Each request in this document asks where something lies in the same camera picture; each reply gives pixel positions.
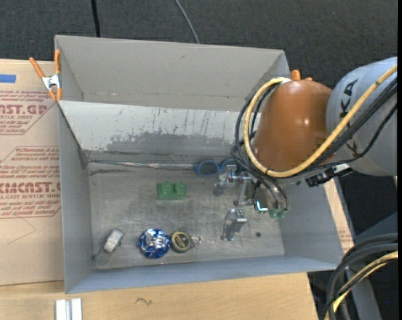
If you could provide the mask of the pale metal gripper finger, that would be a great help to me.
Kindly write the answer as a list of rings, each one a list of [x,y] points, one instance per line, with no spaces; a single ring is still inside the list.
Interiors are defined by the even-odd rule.
[[[213,194],[220,196],[226,189],[230,189],[240,180],[239,167],[237,165],[226,165],[224,170],[218,174],[217,180],[214,183]]]
[[[230,209],[223,222],[221,239],[224,241],[232,241],[234,235],[240,232],[246,222],[247,218],[245,217],[244,210],[238,208]]]

